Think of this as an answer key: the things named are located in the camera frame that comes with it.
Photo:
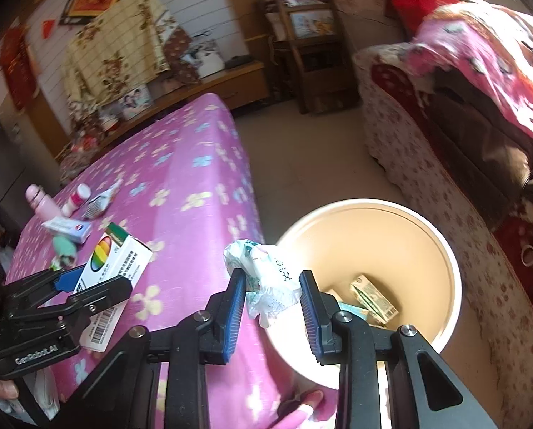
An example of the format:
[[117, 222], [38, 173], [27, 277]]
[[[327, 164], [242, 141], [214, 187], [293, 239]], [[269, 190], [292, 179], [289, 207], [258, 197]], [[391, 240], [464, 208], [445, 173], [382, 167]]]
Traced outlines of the left hand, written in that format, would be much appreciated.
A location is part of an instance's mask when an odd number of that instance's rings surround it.
[[19, 390], [13, 381], [0, 380], [0, 399], [15, 400], [19, 398]]

